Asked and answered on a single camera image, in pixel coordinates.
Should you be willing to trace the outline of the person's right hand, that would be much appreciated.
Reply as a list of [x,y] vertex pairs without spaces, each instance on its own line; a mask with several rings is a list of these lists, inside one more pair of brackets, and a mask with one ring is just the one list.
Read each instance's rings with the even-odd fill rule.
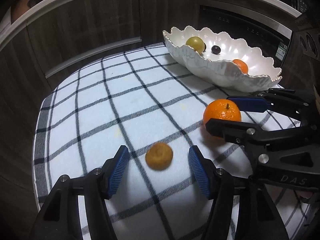
[[313,87],[313,92],[315,95],[316,107],[317,107],[318,112],[320,113],[320,96],[317,92],[316,86]]

